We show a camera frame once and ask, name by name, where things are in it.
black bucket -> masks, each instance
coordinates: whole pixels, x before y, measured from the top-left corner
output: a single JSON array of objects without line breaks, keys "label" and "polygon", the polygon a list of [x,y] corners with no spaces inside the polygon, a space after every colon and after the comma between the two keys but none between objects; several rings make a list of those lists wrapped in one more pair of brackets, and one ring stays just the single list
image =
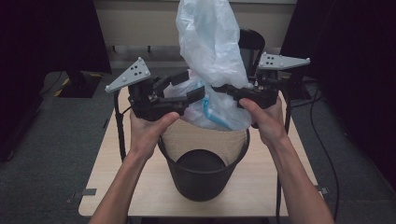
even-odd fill
[{"label": "black bucket", "polygon": [[158,145],[180,194],[203,202],[223,191],[236,164],[244,158],[249,141],[248,130],[221,132],[178,120]]}]

human hand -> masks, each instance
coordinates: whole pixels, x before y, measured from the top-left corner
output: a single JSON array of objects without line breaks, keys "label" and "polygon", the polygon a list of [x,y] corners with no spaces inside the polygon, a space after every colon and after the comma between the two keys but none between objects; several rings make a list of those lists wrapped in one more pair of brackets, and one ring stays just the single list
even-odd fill
[{"label": "human hand", "polygon": [[251,115],[252,122],[257,122],[259,125],[259,132],[262,142],[268,147],[283,136],[286,136],[283,113],[282,101],[279,97],[276,99],[276,104],[266,109],[261,109],[255,102],[244,98],[239,101]]},{"label": "human hand", "polygon": [[137,118],[131,109],[131,149],[128,155],[134,154],[148,160],[154,152],[160,135],[178,118],[178,113],[171,112],[156,121],[147,121]]}]

black backdrop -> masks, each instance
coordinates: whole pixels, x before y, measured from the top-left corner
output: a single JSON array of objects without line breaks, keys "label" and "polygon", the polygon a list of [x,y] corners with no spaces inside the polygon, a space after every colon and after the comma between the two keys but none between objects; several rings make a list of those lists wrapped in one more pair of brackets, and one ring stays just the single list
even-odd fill
[{"label": "black backdrop", "polygon": [[299,0],[282,54],[310,57],[348,135],[396,189],[396,3]]},{"label": "black backdrop", "polygon": [[69,68],[111,73],[92,0],[0,3],[0,158],[40,102],[45,76]]}]

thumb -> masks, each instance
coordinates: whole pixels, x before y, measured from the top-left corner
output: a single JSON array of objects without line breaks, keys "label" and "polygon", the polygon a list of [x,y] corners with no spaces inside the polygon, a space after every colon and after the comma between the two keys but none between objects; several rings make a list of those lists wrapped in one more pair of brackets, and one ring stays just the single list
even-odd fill
[{"label": "thumb", "polygon": [[158,124],[156,125],[156,127],[159,129],[158,131],[162,133],[164,130],[166,130],[167,127],[169,127],[176,120],[178,120],[178,118],[179,114],[176,112],[165,114],[161,119],[157,120]]}]

plastic bag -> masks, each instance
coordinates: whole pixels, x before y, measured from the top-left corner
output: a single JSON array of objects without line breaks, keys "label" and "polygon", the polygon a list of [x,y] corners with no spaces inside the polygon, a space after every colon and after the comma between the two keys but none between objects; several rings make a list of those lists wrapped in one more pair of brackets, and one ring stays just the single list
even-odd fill
[{"label": "plastic bag", "polygon": [[190,80],[169,86],[165,97],[181,96],[205,86],[205,98],[191,104],[182,119],[202,128],[244,130],[251,124],[232,96],[213,87],[248,87],[239,51],[239,26],[227,0],[181,0],[177,12],[180,54],[189,65]]}]

